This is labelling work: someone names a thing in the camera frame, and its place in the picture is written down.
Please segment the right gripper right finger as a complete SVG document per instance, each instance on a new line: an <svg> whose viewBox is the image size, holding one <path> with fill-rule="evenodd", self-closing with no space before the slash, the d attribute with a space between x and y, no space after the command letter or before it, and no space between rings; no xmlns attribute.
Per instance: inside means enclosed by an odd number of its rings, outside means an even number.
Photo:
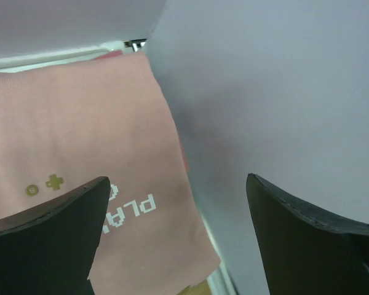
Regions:
<svg viewBox="0 0 369 295"><path fill-rule="evenodd" d="M369 224L253 173L246 192L270 294L369 294Z"/></svg>

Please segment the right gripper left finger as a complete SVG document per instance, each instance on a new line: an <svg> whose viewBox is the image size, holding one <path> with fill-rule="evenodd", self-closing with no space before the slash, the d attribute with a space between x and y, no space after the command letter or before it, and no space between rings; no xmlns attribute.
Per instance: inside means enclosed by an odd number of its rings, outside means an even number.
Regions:
<svg viewBox="0 0 369 295"><path fill-rule="evenodd" d="M0 219L0 295L93 294L89 273L111 191L97 177Z"/></svg>

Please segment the folded salmon pink t shirt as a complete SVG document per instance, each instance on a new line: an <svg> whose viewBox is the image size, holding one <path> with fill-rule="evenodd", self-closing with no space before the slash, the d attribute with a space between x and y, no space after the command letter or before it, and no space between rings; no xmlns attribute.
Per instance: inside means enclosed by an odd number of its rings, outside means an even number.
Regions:
<svg viewBox="0 0 369 295"><path fill-rule="evenodd" d="M108 52L104 55L100 55L98 57L95 57L92 60L101 60L101 59L105 59L105 58L118 57L118 56L123 55L123 54L124 53L123 53L122 50L114 50L114 51ZM185 152L184 152L181 140L179 140L179 142L180 142L181 155L182 155L182 158L183 158L184 166L185 166L186 172L188 173L190 171L190 167L189 167L188 161L186 159Z"/></svg>

